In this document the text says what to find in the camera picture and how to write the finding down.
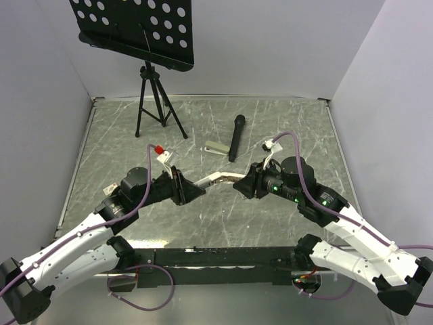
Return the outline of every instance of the tripod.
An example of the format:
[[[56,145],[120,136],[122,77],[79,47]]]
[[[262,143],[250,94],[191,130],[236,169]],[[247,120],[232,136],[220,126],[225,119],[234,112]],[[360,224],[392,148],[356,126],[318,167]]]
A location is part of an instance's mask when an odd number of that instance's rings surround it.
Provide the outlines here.
[[[155,72],[155,67],[152,66],[150,62],[145,61],[145,66],[142,66],[140,69],[140,77],[143,79],[143,81],[141,83],[140,103],[138,107],[137,130],[135,132],[135,137],[140,136],[141,113],[144,112],[150,117],[152,117],[153,119],[157,120],[159,123],[161,123],[162,127],[166,126],[166,122],[170,117],[170,114],[172,114],[176,120],[177,126],[180,128],[182,132],[183,139],[187,139],[188,135],[183,129],[181,121],[179,121],[176,112],[173,106],[171,105],[170,100],[168,99],[168,96],[160,82],[160,75],[157,72]],[[155,98],[155,103],[156,103],[156,108],[158,110],[159,118],[143,108],[144,90],[145,90],[147,80],[150,81],[150,85],[152,86],[152,92],[154,93],[154,98]],[[161,106],[161,101],[160,101],[160,96],[158,91],[161,94],[164,106],[168,107],[169,109],[166,116],[164,116],[164,112],[162,111],[162,106]]]

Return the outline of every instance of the perforated panel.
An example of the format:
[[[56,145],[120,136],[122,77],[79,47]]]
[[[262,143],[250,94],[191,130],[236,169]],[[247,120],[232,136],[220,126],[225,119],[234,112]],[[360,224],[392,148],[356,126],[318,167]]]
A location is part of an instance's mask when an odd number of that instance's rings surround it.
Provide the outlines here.
[[[192,68],[191,0],[70,0],[70,4],[83,34],[81,41],[176,70]]]

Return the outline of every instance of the tripod leg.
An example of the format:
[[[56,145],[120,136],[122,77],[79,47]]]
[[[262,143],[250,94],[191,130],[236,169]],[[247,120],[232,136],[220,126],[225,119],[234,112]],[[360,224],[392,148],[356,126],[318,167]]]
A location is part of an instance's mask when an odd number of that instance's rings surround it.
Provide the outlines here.
[[[140,136],[141,113],[143,112],[143,100],[144,100],[145,87],[146,87],[146,79],[143,79],[141,83],[140,104],[138,105],[137,130],[135,131],[135,137]]]
[[[180,130],[181,130],[181,132],[182,132],[183,139],[187,139],[187,138],[188,138],[188,135],[186,134],[185,130],[183,129],[182,124],[181,124],[181,121],[179,121],[179,119],[177,118],[177,115],[176,115],[175,109],[174,109],[173,106],[171,105],[171,102],[170,102],[170,100],[169,100],[169,98],[168,98],[168,96],[167,96],[167,94],[166,94],[166,92],[165,92],[165,90],[164,90],[164,88],[163,88],[161,82],[159,81],[159,79],[156,80],[156,84],[157,84],[157,86],[158,86],[158,89],[160,90],[160,93],[161,93],[161,96],[162,96],[164,102],[168,104],[168,108],[170,109],[169,114],[167,114],[167,118],[170,116],[170,113],[173,114],[173,117],[174,117],[175,120],[176,120],[177,126],[180,128]]]
[[[162,113],[162,106],[161,106],[161,101],[160,101],[158,89],[156,88],[156,82],[158,82],[158,79],[156,79],[156,81],[154,79],[150,79],[150,85],[152,85],[152,91],[154,92],[156,108],[158,109],[158,114],[160,116],[161,124],[163,127],[165,127],[166,121],[164,118],[164,114]]]

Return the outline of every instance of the table surface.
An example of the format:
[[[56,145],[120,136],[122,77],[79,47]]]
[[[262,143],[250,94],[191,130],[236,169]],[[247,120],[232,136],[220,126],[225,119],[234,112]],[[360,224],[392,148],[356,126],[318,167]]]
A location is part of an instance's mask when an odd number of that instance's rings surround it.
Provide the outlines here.
[[[251,163],[266,154],[264,140],[281,131],[295,131],[301,155],[315,170],[317,181],[341,193],[351,204],[355,197],[350,186],[336,135],[324,101],[271,100],[242,98],[173,99],[173,106],[188,134],[183,139],[170,117],[165,128],[143,114],[141,137],[135,138],[138,101],[98,100],[70,200],[62,233],[78,225],[104,199],[103,189],[120,182],[133,167],[147,165],[148,143],[175,149],[180,157],[176,167],[184,176],[197,181],[215,171],[246,173]],[[156,114],[153,101],[145,108]],[[238,158],[205,152],[212,140],[230,145],[234,119],[246,117]],[[291,137],[280,141],[284,151],[275,158],[294,156]],[[152,157],[152,177],[162,165]],[[145,207],[140,218],[120,235],[135,248],[295,246],[305,234],[314,234],[332,244],[343,241],[308,221],[292,202],[268,195],[248,200],[231,185],[209,188],[207,194],[184,207],[171,200]]]

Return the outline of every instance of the black base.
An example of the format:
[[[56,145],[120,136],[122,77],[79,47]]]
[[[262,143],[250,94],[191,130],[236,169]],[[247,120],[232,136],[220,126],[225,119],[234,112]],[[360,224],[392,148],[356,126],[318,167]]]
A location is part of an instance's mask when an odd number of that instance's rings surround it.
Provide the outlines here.
[[[141,113],[146,113],[150,117],[152,117],[154,120],[157,120],[159,123],[161,123],[162,127],[166,126],[167,120],[172,114],[173,117],[176,120],[177,126],[180,128],[182,132],[183,139],[187,139],[188,135],[186,134],[185,130],[182,127],[181,121],[178,119],[176,112],[173,108],[173,106],[170,103],[170,100],[160,82],[160,75],[155,72],[155,68],[150,64],[150,62],[145,62],[145,66],[142,66],[140,69],[140,77],[143,79],[143,82],[141,84],[141,93],[140,93],[140,104],[138,107],[138,119],[137,119],[137,130],[135,131],[135,137],[140,136],[140,123],[141,123]],[[156,108],[158,109],[158,115],[159,118],[153,115],[152,113],[148,112],[143,108],[144,103],[144,91],[146,86],[146,81],[150,81],[150,85],[152,86],[152,92],[154,93]],[[162,111],[161,101],[160,101],[160,94],[162,97],[162,101],[164,103],[164,106],[168,107],[169,112],[166,116],[164,116],[164,113]]]
[[[301,267],[295,258],[294,247],[135,249],[135,264],[148,263],[164,265],[176,284],[270,282],[289,286],[292,285],[292,272],[314,267],[312,263]],[[158,270],[139,270],[137,288],[169,284],[167,276]]]

